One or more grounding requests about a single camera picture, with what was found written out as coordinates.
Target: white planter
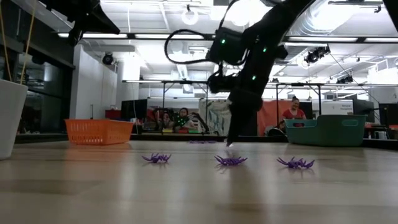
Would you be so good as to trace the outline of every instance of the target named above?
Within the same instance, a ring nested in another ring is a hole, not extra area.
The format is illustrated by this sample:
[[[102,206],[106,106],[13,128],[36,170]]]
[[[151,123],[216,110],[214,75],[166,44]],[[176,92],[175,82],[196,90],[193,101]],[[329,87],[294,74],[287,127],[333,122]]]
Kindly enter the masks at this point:
[[[11,156],[27,86],[0,80],[0,160]]]

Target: red shirt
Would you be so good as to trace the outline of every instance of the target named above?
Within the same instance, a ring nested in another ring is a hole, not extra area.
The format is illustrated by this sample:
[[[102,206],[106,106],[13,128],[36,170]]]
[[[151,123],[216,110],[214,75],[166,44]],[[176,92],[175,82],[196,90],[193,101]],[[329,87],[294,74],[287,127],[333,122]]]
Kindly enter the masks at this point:
[[[290,110],[286,110],[283,114],[283,117],[285,117],[286,119],[304,119],[304,111],[298,109],[297,110],[297,114],[293,115],[292,112],[290,112]]]

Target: table surface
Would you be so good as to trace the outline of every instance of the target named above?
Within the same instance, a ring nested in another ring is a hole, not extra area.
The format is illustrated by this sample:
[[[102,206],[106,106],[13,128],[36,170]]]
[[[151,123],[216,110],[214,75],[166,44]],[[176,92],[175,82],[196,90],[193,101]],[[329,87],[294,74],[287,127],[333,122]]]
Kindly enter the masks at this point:
[[[168,164],[141,156],[172,154]],[[244,156],[220,167],[213,156]],[[276,159],[316,159],[289,170]],[[17,145],[0,162],[2,223],[396,223],[398,154],[284,143]]]

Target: orange plastic basket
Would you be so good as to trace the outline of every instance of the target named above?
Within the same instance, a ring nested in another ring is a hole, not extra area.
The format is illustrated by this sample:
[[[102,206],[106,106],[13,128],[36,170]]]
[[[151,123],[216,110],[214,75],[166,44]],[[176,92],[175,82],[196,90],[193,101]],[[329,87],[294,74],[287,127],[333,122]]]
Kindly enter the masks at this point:
[[[133,123],[112,120],[66,119],[68,138],[81,145],[110,145],[130,141]]]

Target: teal plastic bin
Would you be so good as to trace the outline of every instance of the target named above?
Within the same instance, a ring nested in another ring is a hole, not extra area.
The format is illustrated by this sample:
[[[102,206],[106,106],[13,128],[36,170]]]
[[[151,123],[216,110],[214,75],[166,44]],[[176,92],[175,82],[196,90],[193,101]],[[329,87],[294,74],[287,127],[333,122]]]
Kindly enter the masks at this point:
[[[363,142],[365,121],[365,115],[321,115],[317,120],[285,119],[286,134],[293,144],[358,147]]]

